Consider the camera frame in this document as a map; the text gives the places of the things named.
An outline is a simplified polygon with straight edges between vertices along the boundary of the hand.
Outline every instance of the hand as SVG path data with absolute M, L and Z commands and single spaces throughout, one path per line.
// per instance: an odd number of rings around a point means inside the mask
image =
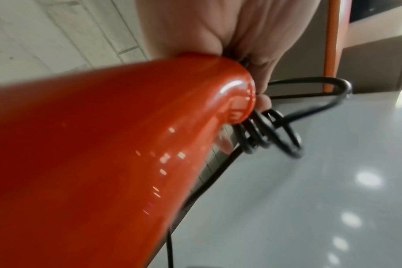
M 268 110 L 263 93 L 282 55 L 306 29 L 320 0 L 137 0 L 146 47 L 152 59 L 186 52 L 249 61 L 258 94 L 255 109 Z M 225 153 L 232 142 L 216 139 Z

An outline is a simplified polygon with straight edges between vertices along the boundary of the red plastic object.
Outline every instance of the red plastic object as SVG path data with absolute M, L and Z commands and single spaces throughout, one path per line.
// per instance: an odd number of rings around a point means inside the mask
M 202 55 L 0 89 L 0 267 L 143 267 L 254 102 Z

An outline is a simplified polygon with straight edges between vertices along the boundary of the coiled cable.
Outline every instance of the coiled cable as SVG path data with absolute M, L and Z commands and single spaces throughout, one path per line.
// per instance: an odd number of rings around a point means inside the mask
M 302 141 L 300 136 L 292 129 L 290 123 L 329 110 L 341 104 L 352 94 L 353 91 L 350 82 L 344 79 L 332 77 L 306 77 L 276 80 L 269 82 L 268 86 L 300 83 L 331 84 L 339 89 L 339 93 L 331 101 L 324 105 L 312 106 L 307 109 L 302 109 L 287 114 L 286 116 L 274 109 L 267 110 L 263 113 L 253 111 L 249 118 L 243 123 L 233 125 L 234 133 L 239 146 L 229 155 L 223 164 L 219 166 L 211 177 L 189 196 L 182 209 L 195 202 L 203 193 L 205 193 L 243 152 L 253 154 L 258 147 L 269 148 L 272 145 L 276 145 L 289 157 L 295 159 L 301 158 L 303 156 Z M 291 143 L 281 139 L 280 135 L 277 133 L 279 128 L 283 128 L 285 130 Z M 169 264 L 168 267 L 173 268 L 171 230 L 168 230 L 167 232 L 166 248 Z

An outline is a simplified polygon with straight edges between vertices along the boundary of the glossy white tabletop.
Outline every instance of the glossy white tabletop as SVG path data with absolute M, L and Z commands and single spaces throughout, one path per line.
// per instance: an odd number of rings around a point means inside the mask
M 305 156 L 237 159 L 173 233 L 176 268 L 402 268 L 402 95 L 355 95 L 293 127 Z M 149 267 L 167 267 L 164 247 Z

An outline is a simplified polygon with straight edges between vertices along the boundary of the black cord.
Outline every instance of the black cord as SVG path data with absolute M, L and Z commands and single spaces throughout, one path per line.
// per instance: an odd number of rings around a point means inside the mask
M 248 119 L 239 125 L 233 125 L 235 136 L 239 146 L 229 155 L 229 157 L 219 166 L 219 168 L 211 175 L 211 177 L 193 192 L 188 200 L 183 205 L 185 209 L 189 204 L 195 202 L 203 193 L 205 193 L 225 172 L 225 170 L 243 153 L 252 154 L 258 146 L 269 148 L 275 144 L 291 158 L 301 158 L 303 156 L 303 147 L 300 136 L 291 128 L 290 123 L 312 116 L 314 114 L 331 109 L 341 104 L 352 93 L 351 84 L 340 78 L 332 77 L 306 77 L 294 78 L 287 80 L 277 80 L 268 83 L 268 86 L 276 86 L 282 84 L 295 83 L 321 83 L 331 84 L 340 89 L 339 95 L 333 98 L 330 102 L 320 106 L 313 106 L 307 109 L 296 111 L 283 116 L 276 110 L 270 109 L 263 113 L 253 111 Z M 283 128 L 288 134 L 292 144 L 283 141 L 276 130 Z M 171 242 L 171 231 L 168 230 L 166 237 L 167 259 L 169 268 L 173 268 L 173 248 Z

